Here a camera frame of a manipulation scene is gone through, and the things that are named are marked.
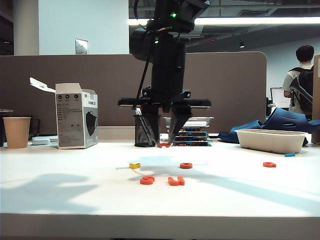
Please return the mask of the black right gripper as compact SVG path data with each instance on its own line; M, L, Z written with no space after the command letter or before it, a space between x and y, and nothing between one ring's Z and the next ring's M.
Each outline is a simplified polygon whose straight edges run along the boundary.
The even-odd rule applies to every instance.
M122 97L118 100L120 108L142 108L145 123L143 130L146 136L146 146L154 147L160 144L160 115L162 108L168 113L174 108L208 109L212 103L208 99L191 99L191 92L183 89L184 67L164 68L152 66L151 86L142 90L141 97ZM192 117L191 112L171 112L168 131L168 144L171 145L179 130Z

